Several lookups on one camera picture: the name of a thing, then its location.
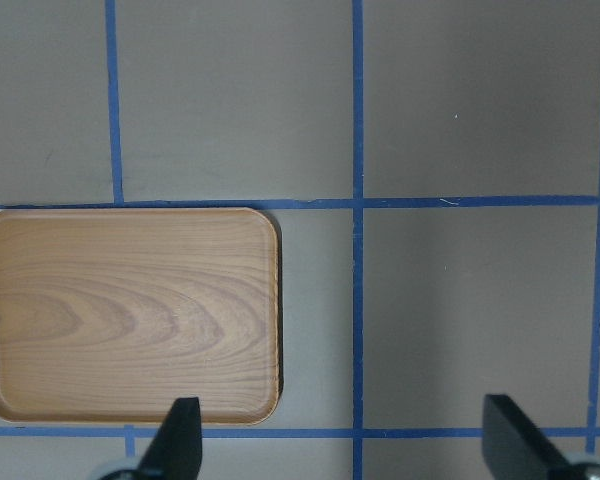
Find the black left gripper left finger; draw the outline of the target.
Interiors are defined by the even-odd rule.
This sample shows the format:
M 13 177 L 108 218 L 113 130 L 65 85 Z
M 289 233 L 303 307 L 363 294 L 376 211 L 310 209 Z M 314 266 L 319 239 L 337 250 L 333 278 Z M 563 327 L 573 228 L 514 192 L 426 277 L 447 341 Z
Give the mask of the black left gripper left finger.
M 201 470 L 201 410 L 197 397 L 174 401 L 135 469 L 137 479 L 194 480 Z

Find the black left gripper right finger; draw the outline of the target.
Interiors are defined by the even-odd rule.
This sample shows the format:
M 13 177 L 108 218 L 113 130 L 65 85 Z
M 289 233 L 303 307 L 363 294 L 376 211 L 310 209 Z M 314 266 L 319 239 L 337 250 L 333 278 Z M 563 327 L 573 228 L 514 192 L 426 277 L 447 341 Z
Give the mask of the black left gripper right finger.
M 504 394 L 483 399 L 482 456 L 493 479 L 580 477 L 580 469 Z

